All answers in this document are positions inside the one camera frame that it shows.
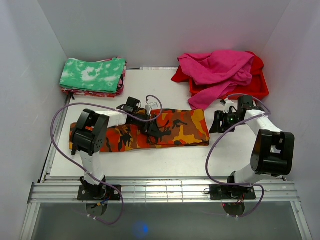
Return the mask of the orange camouflage trousers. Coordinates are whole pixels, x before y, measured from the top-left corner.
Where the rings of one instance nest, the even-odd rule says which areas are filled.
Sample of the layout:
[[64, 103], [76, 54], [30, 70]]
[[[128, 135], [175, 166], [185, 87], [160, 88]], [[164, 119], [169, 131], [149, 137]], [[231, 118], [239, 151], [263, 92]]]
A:
[[198, 147], [210, 144], [210, 134], [202, 109], [164, 109], [156, 120], [159, 137], [149, 136], [134, 124], [108, 128], [101, 152], [118, 153], [136, 149]]

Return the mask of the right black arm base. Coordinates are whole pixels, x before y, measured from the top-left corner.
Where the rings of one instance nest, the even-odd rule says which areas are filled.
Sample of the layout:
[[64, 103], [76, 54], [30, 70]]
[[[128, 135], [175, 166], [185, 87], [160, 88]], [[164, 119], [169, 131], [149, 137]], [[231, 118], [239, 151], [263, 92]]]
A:
[[203, 193], [209, 195], [211, 200], [255, 200], [253, 187], [210, 184]]

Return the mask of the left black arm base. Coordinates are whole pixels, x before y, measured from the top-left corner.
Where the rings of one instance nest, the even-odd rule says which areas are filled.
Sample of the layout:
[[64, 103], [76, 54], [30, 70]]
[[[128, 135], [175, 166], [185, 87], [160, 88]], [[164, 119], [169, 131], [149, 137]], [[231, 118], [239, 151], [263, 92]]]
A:
[[119, 201], [121, 199], [119, 191], [122, 190], [122, 186], [119, 184], [113, 185], [116, 189], [106, 187], [106, 190], [102, 191], [102, 197], [93, 197], [85, 190], [83, 185], [79, 186], [77, 200], [78, 201], [103, 201], [108, 199], [109, 201]]

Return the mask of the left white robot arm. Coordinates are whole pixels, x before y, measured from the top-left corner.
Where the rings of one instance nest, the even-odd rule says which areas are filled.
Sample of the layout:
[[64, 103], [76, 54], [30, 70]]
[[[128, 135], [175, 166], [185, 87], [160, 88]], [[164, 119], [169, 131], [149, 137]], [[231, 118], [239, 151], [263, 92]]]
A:
[[160, 137], [156, 121], [160, 115], [152, 117], [151, 111], [159, 107], [162, 112], [161, 102], [147, 102], [143, 108], [145, 113], [140, 113], [140, 105], [140, 100], [129, 97], [125, 104], [108, 108], [106, 111], [84, 109], [71, 132], [72, 155], [78, 151], [85, 168], [80, 182], [95, 200], [106, 195], [106, 178], [101, 169], [100, 151], [108, 128], [130, 124], [137, 126], [140, 132], [147, 136]]

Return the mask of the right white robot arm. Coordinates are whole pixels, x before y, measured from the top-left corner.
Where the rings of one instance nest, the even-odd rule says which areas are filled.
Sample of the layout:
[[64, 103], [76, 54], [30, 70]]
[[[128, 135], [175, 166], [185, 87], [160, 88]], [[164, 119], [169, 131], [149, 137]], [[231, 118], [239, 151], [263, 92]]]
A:
[[260, 99], [244, 93], [236, 96], [236, 106], [229, 97], [220, 101], [224, 109], [214, 113], [213, 124], [209, 130], [211, 134], [219, 134], [209, 150], [210, 154], [236, 127], [247, 125], [256, 136], [249, 164], [234, 171], [225, 182], [226, 194], [232, 199], [242, 195], [244, 188], [254, 187], [268, 177], [289, 175], [295, 147], [294, 134], [282, 131], [272, 123], [269, 118], [272, 113]]

